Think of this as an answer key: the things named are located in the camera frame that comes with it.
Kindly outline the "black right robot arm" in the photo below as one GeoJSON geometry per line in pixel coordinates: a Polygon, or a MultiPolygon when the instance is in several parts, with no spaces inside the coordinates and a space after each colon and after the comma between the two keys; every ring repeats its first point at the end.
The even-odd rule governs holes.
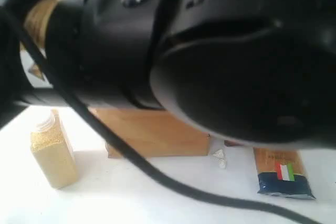
{"type": "Polygon", "coordinates": [[[335,148],[335,0],[1,0],[1,108],[164,110],[244,145],[335,148]]]}

